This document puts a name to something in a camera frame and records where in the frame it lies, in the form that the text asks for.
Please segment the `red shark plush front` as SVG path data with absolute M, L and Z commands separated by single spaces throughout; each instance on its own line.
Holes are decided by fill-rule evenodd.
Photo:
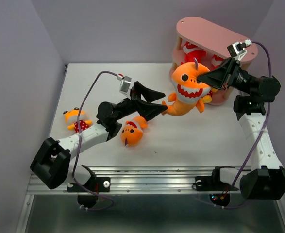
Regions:
M 216 69 L 217 67 L 219 67 L 219 65 L 224 61 L 224 58 L 221 58 L 217 55 L 213 55 L 212 59 L 211 59 L 211 65 L 213 69 Z

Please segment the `red shark plush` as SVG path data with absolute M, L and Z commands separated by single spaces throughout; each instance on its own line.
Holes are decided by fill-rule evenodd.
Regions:
M 217 67 L 219 67 L 219 65 L 224 61 L 224 58 L 221 58 L 217 55 L 213 55 L 212 59 L 211 59 L 211 65 L 213 69 L 216 69 Z
M 184 60 L 186 62 L 194 62 L 197 60 L 197 62 L 200 63 L 201 59 L 206 56 L 205 50 L 188 41 L 183 45 L 183 51 L 185 53 Z

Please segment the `orange shark plush back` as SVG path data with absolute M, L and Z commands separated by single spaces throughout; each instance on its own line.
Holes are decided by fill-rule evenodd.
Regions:
M 195 107 L 200 113 L 204 112 L 205 103 L 201 99 L 212 87 L 197 81 L 197 77 L 209 71 L 209 68 L 197 60 L 179 65 L 171 76 L 175 91 L 168 96 L 168 102 L 172 104 L 162 101 L 162 105 L 168 107 L 162 115 L 183 116 Z

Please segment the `orange shark plush facing camera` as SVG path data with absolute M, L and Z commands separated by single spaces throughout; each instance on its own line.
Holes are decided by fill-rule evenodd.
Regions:
M 136 116 L 127 120 L 121 131 L 121 141 L 124 146 L 136 146 L 144 135 L 144 129 L 148 127 L 147 121 L 142 116 Z

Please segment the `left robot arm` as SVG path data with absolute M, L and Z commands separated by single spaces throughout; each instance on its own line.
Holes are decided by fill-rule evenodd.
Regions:
M 120 103 L 102 102 L 98 106 L 97 122 L 90 128 L 67 138 L 43 141 L 34 160 L 31 171 L 49 188 L 55 189 L 61 184 L 77 183 L 83 191 L 94 188 L 94 172 L 86 166 L 75 167 L 71 161 L 97 144 L 107 142 L 117 136 L 122 128 L 120 119 L 138 112 L 146 121 L 154 119 L 167 109 L 156 101 L 165 94 L 134 82 L 129 96 Z

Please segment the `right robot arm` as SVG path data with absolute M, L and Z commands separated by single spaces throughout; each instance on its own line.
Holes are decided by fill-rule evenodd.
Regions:
M 225 59 L 197 80 L 218 90 L 232 87 L 245 93 L 236 96 L 233 111 L 250 146 L 249 154 L 240 168 L 216 167 L 211 186 L 236 188 L 245 199 L 279 200 L 285 193 L 285 168 L 273 148 L 267 122 L 268 107 L 280 91 L 280 82 L 274 76 L 249 74 L 234 58 Z

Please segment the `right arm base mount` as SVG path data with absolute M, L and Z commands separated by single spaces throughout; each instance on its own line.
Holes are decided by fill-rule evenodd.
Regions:
M 211 203 L 223 208 L 227 207 L 231 201 L 230 191 L 238 190 L 212 176 L 196 176 L 192 188 L 199 192 L 211 192 L 209 194 Z

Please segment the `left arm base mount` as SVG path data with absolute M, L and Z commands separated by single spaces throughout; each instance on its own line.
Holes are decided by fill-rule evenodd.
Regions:
M 98 211 L 110 207 L 113 202 L 105 193 L 110 192 L 110 177 L 90 178 L 84 185 L 76 183 L 67 185 L 68 193 L 77 194 L 77 203 L 80 209 L 86 211 Z

